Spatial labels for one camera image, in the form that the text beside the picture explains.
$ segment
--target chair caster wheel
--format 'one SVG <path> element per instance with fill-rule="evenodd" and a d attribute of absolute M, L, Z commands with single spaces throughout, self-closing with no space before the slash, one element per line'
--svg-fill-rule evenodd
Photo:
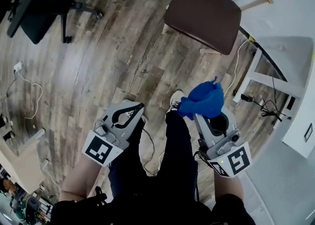
<path fill-rule="evenodd" d="M 100 19 L 104 18 L 104 14 L 103 14 L 103 12 L 98 11 L 97 14 L 94 15 L 94 17 L 95 17 L 96 19 L 99 19 L 99 20 L 100 20 Z"/>
<path fill-rule="evenodd" d="M 67 37 L 65 37 L 65 43 L 66 44 L 70 44 L 71 43 L 71 41 L 72 41 L 72 37 L 71 36 L 67 36 Z"/>

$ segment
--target wire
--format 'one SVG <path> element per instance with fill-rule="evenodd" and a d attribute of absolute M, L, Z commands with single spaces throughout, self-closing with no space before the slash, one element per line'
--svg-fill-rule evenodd
<path fill-rule="evenodd" d="M 150 135 L 145 129 L 143 129 L 143 131 L 149 136 L 149 139 L 151 140 L 152 146 L 153 146 L 153 152 L 152 152 L 152 154 L 151 154 L 151 157 L 144 163 L 143 168 L 144 168 L 148 173 L 150 173 L 151 175 L 156 176 L 156 175 L 157 175 L 156 173 L 152 173 L 152 172 L 150 172 L 150 171 L 146 168 L 146 165 L 152 161 L 152 158 L 153 158 L 153 155 L 154 155 L 154 153 L 155 153 L 155 151 L 156 151 L 156 148 L 155 148 L 154 142 L 153 142 L 153 140 L 152 140 L 152 138 L 151 138 L 151 135 Z"/>
<path fill-rule="evenodd" d="M 164 155 L 164 153 L 165 153 L 165 152 L 162 152 L 161 155 L 160 155 L 159 158 L 158 158 L 158 170 L 161 169 L 161 157 L 162 157 L 162 155 Z"/>
<path fill-rule="evenodd" d="M 198 155 L 198 157 L 199 157 L 202 161 L 204 161 L 209 167 L 212 168 L 212 166 L 209 164 L 209 162 L 206 161 L 206 160 L 203 158 L 202 154 L 201 154 L 199 151 L 198 151 L 198 152 L 195 152 L 195 154 L 193 155 L 193 157 L 195 157 L 196 155 Z"/>
<path fill-rule="evenodd" d="M 196 178 L 196 196 L 197 196 L 197 201 L 200 202 L 199 188 L 198 188 L 198 177 Z"/>
<path fill-rule="evenodd" d="M 272 83 L 273 83 L 273 89 L 274 89 L 274 99 L 275 99 L 275 102 L 273 102 L 272 100 L 268 100 L 268 101 L 265 101 L 263 99 L 263 104 L 260 105 L 258 102 L 256 102 L 255 100 L 252 100 L 253 103 L 257 104 L 258 106 L 260 106 L 260 111 L 262 112 L 261 113 L 261 116 L 262 117 L 267 117 L 267 116 L 275 116 L 280 122 L 282 122 L 282 119 L 279 117 L 279 115 L 283 115 L 285 117 L 287 117 L 288 120 L 292 120 L 292 117 L 288 117 L 287 115 L 285 115 L 284 113 L 282 113 L 278 107 L 277 107 L 277 99 L 276 99 L 276 88 L 275 88 L 275 82 L 274 82 L 274 77 L 272 77 Z M 268 107 L 267 107 L 267 103 L 271 102 L 274 106 L 274 110 L 269 110 Z"/>
<path fill-rule="evenodd" d="M 47 171 L 47 169 L 44 169 L 45 172 L 48 173 L 48 175 L 50 176 L 51 180 L 53 181 L 53 183 L 59 188 L 59 190 L 61 191 L 61 187 L 58 186 L 58 184 L 54 181 L 53 176 L 51 176 L 51 174 Z"/>
<path fill-rule="evenodd" d="M 37 115 L 37 112 L 38 112 L 39 101 L 40 101 L 41 97 L 43 96 L 43 87 L 42 87 L 41 85 L 39 85 L 38 83 L 33 83 L 33 82 L 31 82 L 30 80 L 25 79 L 22 75 L 20 75 L 19 72 L 17 72 L 17 73 L 18 73 L 18 75 L 19 75 L 23 80 L 25 80 L 25 81 L 31 83 L 33 86 L 35 86 L 35 85 L 36 85 L 36 86 L 39 86 L 40 89 L 41 89 L 40 97 L 38 98 L 37 104 L 36 104 L 36 111 L 35 111 L 35 114 L 34 114 L 32 117 L 25 117 L 25 119 L 33 119 L 33 118 Z"/>
<path fill-rule="evenodd" d="M 237 65 L 238 65 L 238 59 L 239 59 L 239 56 L 240 56 L 240 49 L 242 48 L 242 46 L 246 43 L 246 42 L 248 42 L 249 41 L 249 39 L 247 39 L 247 40 L 245 40 L 243 43 L 242 43 L 242 45 L 238 48 L 238 50 L 237 50 L 237 61 L 236 61 L 236 65 L 235 65 L 235 69 L 234 69 L 234 78 L 233 78 L 233 81 L 232 81 L 232 83 L 230 84 L 230 86 L 228 86 L 228 88 L 226 89 L 226 91 L 225 91 L 225 93 L 224 93 L 224 96 L 226 95 L 226 93 L 229 91 L 229 89 L 232 87 L 232 85 L 234 84 L 234 82 L 235 82 L 235 78 L 236 78 L 236 68 L 237 68 Z"/>
<path fill-rule="evenodd" d="M 14 71 L 13 73 L 14 73 L 14 80 L 13 80 L 12 83 L 9 85 L 9 87 L 8 87 L 6 93 L 5 93 L 5 94 L 6 94 L 6 97 L 9 97 L 9 90 L 10 90 L 11 86 L 13 85 L 13 83 L 16 81 L 16 73 L 15 73 L 15 71 Z"/>
<path fill-rule="evenodd" d="M 201 172 L 198 172 L 198 174 L 204 172 L 205 170 L 207 170 L 209 167 L 207 166 L 205 169 L 203 169 Z"/>
<path fill-rule="evenodd" d="M 196 153 L 196 152 L 198 152 L 199 151 L 199 148 L 196 148 L 195 150 L 194 150 L 194 154 Z"/>

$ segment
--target brown chair seat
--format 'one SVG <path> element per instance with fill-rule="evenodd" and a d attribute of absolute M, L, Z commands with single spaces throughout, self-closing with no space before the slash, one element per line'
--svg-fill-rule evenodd
<path fill-rule="evenodd" d="M 232 0 L 172 0 L 164 16 L 171 28 L 228 55 L 242 12 Z"/>

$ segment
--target person's arm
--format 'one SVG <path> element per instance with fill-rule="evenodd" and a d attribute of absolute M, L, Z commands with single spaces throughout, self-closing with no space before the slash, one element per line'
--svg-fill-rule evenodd
<path fill-rule="evenodd" d="M 85 155 L 79 163 L 68 173 L 61 187 L 59 201 L 80 201 L 88 197 L 101 170 L 97 164 Z"/>
<path fill-rule="evenodd" d="M 235 178 L 223 178 L 215 171 L 215 197 L 216 201 L 226 195 L 233 194 L 244 200 L 244 193 L 241 181 L 238 177 Z"/>

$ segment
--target person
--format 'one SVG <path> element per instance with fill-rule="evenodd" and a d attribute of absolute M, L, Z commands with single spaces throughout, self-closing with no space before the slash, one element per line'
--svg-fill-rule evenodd
<path fill-rule="evenodd" d="M 243 189 L 236 177 L 215 173 L 216 204 L 212 211 L 195 201 L 197 162 L 192 154 L 190 134 L 177 107 L 184 96 L 176 91 L 166 112 L 166 147 L 156 177 L 147 176 L 139 157 L 139 143 L 145 122 L 141 119 L 126 148 L 112 161 L 109 180 L 113 201 L 105 194 L 88 198 L 101 166 L 86 156 L 66 176 L 51 224 L 225 224 L 253 225 L 243 204 Z"/>
<path fill-rule="evenodd" d="M 0 190 L 3 193 L 15 194 L 16 186 L 12 183 L 12 181 L 3 178 L 3 179 L 0 179 Z"/>

